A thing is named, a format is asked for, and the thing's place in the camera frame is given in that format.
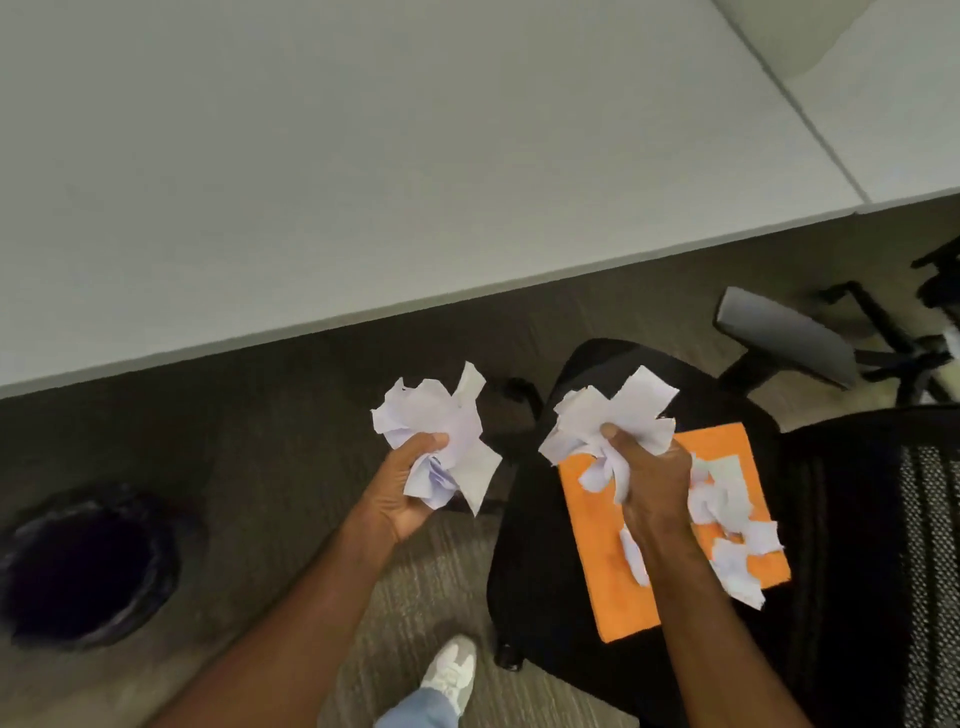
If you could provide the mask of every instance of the chair armrest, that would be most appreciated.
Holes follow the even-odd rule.
[[[747,347],[748,355],[762,354],[774,371],[796,369],[844,389],[857,381],[853,346],[835,331],[756,293],[729,287],[713,325]]]

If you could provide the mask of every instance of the white sneaker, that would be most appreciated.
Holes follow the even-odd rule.
[[[420,686],[443,693],[457,716],[462,716],[473,692],[476,664],[477,645],[469,637],[457,635],[433,658]]]

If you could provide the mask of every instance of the black trash bag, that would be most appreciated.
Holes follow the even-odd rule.
[[[126,484],[68,491],[0,541],[0,619],[20,646],[101,647],[143,626],[179,579],[159,499]]]

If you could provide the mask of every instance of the blue jeans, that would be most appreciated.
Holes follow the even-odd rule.
[[[457,728],[457,712],[441,692],[420,688],[387,711],[374,728]]]

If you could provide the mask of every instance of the orange cloth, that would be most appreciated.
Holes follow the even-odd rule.
[[[760,476],[756,471],[750,440],[743,425],[720,425],[691,432],[679,432],[677,440],[698,457],[715,460],[725,455],[739,455],[740,468],[747,481],[750,502],[754,505],[752,521],[770,521]],[[619,640],[643,629],[660,624],[653,589],[641,587],[634,580],[623,555],[619,531],[623,527],[623,512],[613,503],[613,485],[601,493],[589,493],[578,479],[593,458],[589,455],[571,455],[560,464],[560,480],[564,485],[566,507],[573,524],[577,550],[584,565],[590,603],[597,622],[600,639],[605,643]],[[718,523],[692,527],[700,546],[709,557],[713,539],[723,538]],[[748,556],[747,569],[760,580],[763,589],[790,580],[790,567],[782,551],[765,556]]]

